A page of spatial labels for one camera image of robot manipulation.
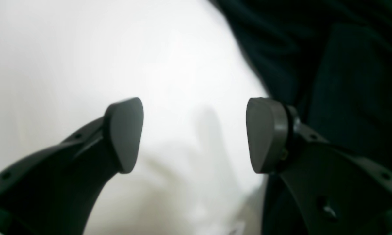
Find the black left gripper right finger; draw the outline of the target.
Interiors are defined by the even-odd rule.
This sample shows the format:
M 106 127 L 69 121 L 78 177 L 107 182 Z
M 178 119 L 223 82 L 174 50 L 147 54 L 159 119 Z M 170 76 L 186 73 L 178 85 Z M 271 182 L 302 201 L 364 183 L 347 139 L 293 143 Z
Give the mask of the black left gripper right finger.
M 392 171 L 330 144 L 271 98 L 249 99 L 246 128 L 254 172 L 282 178 L 310 235 L 392 235 Z

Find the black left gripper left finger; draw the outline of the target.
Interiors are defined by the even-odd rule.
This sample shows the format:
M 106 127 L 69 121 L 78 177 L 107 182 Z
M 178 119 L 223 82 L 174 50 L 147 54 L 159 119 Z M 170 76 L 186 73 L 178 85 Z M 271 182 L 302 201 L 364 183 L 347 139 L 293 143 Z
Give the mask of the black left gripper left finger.
M 105 184 L 132 172 L 143 120 L 139 98 L 113 103 L 63 142 L 0 172 L 0 234 L 82 235 Z

